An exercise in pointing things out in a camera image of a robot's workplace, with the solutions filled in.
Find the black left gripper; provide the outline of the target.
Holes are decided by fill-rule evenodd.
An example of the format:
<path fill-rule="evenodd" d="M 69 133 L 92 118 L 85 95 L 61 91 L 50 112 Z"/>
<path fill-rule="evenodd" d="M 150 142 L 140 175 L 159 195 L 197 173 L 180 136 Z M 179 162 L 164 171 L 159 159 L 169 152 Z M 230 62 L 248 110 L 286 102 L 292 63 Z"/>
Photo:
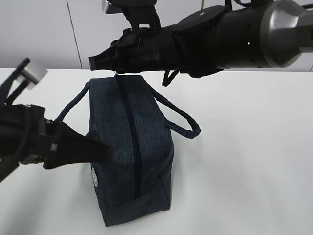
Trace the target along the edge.
<path fill-rule="evenodd" d="M 63 122 L 44 118 L 45 108 L 26 106 L 30 131 L 26 136 L 19 163 L 42 163 L 44 169 L 55 169 L 76 163 L 109 162 L 110 150 L 104 143 L 83 136 Z"/>

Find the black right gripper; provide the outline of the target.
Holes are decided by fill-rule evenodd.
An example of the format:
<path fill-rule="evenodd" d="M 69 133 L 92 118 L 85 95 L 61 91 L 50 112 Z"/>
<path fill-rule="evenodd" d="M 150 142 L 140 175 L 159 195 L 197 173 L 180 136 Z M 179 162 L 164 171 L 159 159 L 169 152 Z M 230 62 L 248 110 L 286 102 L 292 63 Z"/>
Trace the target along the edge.
<path fill-rule="evenodd" d="M 141 72 L 179 68 L 174 34 L 169 29 L 148 30 L 123 35 L 114 46 L 88 58 L 94 70 Z"/>

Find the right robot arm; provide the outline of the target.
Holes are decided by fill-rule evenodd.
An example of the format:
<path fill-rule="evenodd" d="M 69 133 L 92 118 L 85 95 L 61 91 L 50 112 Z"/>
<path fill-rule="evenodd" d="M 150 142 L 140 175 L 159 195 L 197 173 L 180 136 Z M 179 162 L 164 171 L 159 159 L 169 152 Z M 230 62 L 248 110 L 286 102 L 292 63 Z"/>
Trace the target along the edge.
<path fill-rule="evenodd" d="M 202 78 L 225 69 L 286 68 L 313 51 L 313 6 L 292 0 L 232 1 L 163 27 L 154 0 L 105 0 L 107 14 L 130 23 L 108 49 L 89 58 L 92 70 L 118 74 L 164 71 Z"/>

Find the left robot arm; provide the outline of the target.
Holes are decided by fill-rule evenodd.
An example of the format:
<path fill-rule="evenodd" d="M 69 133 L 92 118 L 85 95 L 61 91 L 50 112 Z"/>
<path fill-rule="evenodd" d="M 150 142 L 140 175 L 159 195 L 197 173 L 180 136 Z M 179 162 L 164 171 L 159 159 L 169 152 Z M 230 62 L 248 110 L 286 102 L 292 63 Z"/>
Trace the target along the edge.
<path fill-rule="evenodd" d="M 20 165 L 42 163 L 46 170 L 76 163 L 108 162 L 107 145 L 85 137 L 64 122 L 44 118 L 45 109 L 31 105 L 0 108 L 0 179 Z"/>

